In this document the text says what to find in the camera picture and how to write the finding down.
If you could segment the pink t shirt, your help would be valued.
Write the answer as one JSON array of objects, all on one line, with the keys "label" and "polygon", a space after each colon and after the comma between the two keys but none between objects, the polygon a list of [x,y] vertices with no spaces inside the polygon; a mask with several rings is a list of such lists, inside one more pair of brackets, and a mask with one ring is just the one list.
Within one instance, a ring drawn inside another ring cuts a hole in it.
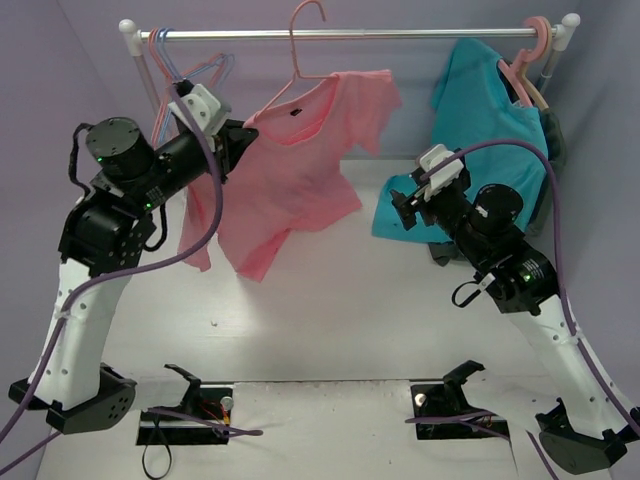
[{"label": "pink t shirt", "polygon": [[321,231],[362,203],[340,170],[355,146],[371,155],[402,104],[388,70],[336,72],[298,98],[250,117],[258,132],[223,186],[218,244],[260,282],[293,231]]}]

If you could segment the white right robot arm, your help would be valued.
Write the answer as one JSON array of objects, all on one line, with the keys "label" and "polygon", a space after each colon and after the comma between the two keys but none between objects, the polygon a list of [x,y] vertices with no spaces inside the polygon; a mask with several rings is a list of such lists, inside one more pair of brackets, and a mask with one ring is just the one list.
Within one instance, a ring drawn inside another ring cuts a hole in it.
[{"label": "white right robot arm", "polygon": [[392,204],[405,229],[421,217],[454,240],[475,270],[471,296],[491,297],[526,338],[557,392],[537,395],[469,360],[444,376],[444,403],[455,412],[486,410],[518,425],[570,474],[606,470],[638,440],[639,409],[616,391],[579,328],[557,269],[515,225],[520,195],[490,184],[469,202],[469,183],[462,172],[438,189],[423,183],[410,195],[392,191]]}]

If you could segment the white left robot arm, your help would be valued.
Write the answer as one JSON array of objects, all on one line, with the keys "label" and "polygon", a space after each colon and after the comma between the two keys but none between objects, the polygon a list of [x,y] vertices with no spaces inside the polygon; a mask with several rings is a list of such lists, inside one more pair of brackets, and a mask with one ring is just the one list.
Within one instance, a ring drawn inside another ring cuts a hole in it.
[{"label": "white left robot arm", "polygon": [[45,348],[33,374],[14,382],[11,400],[43,411],[57,432],[107,430],[131,410],[159,408],[191,418],[203,397],[202,380],[168,365],[171,376],[129,379],[102,360],[130,270],[138,267],[156,229],[155,210],[207,172],[206,157],[186,127],[159,149],[137,123],[112,117],[85,125],[85,144],[101,170],[69,213],[61,235],[59,288]]}]

